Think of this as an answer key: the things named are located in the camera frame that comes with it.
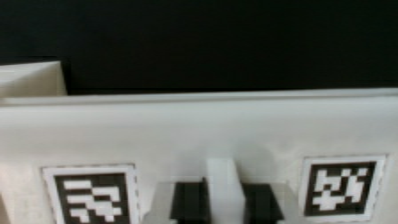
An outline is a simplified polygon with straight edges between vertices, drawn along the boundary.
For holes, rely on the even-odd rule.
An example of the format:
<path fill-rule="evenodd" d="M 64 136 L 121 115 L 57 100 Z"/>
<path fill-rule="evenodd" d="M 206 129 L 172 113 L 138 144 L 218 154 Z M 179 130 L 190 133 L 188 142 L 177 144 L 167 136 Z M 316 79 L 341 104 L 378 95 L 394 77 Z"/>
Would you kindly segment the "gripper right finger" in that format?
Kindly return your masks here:
<path fill-rule="evenodd" d="M 284 220 L 277 199 L 268 184 L 243 184 L 243 224 L 277 224 Z"/>

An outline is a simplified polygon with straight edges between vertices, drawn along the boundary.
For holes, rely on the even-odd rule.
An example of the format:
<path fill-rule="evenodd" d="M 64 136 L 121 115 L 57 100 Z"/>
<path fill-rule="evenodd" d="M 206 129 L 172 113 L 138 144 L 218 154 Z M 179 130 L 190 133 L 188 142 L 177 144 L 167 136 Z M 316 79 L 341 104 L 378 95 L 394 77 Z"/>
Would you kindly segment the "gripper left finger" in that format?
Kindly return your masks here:
<path fill-rule="evenodd" d="M 169 218 L 176 224 L 211 223 L 206 179 L 199 182 L 176 183 Z"/>

